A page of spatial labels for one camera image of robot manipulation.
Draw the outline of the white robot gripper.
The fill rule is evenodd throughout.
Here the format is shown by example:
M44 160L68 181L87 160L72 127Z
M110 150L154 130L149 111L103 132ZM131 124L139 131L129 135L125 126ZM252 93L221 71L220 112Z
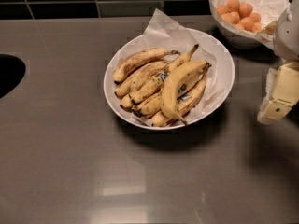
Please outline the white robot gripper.
M285 60L299 61L299 0L292 0L278 19L274 52ZM299 102L299 62L270 68L265 92L257 120L272 124L284 119Z

